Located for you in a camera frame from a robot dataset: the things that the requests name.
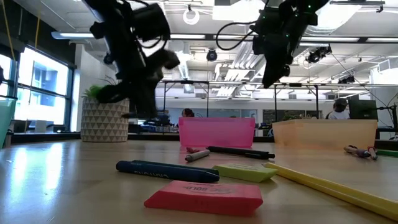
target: blue marker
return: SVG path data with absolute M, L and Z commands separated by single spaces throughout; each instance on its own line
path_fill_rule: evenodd
M 205 170 L 168 166 L 168 164 L 148 164 L 141 161 L 119 161 L 116 164 L 116 169 L 120 172 L 187 182 L 213 183 L 220 179 L 218 175 Z

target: beige plastic bin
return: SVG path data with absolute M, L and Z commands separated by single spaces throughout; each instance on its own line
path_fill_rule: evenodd
M 374 145 L 376 120 L 295 119 L 272 124 L 279 146 L 331 148 L 347 145 L 367 149 Z

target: black pen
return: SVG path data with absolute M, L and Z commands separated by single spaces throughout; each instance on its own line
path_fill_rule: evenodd
M 273 159 L 275 158 L 275 154 L 271 154 L 269 152 L 264 151 L 256 151 L 250 149 L 235 149 L 229 147 L 218 147 L 218 146 L 208 146 L 206 147 L 210 152 L 219 152 L 219 153 L 227 153 L 245 156 L 253 159 Z

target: black marker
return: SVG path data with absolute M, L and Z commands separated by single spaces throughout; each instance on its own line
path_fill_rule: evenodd
M 255 151 L 249 149 L 235 149 L 228 147 L 218 147 L 218 146 L 209 146 L 206 147 L 210 152 L 219 152 L 219 153 L 227 153 L 233 155 L 245 156 L 253 159 L 273 159 L 275 158 L 275 154 L 271 154 L 269 152 L 264 151 Z
M 172 180 L 187 182 L 213 183 L 219 181 L 220 177 L 211 172 L 198 169 L 181 168 L 175 166 L 155 165 L 140 161 L 119 161 L 116 169 L 120 172 L 131 174 L 148 175 Z

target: plastic container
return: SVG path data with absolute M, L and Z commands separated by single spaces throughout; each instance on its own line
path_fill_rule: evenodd
M 241 147 L 253 144 L 254 118 L 180 118 L 183 147 Z
M 3 146 L 11 118 L 14 115 L 15 104 L 15 99 L 0 97 L 0 148 Z
M 272 124 L 275 143 L 290 149 L 367 149 L 374 145 L 377 121 L 359 119 L 294 119 Z

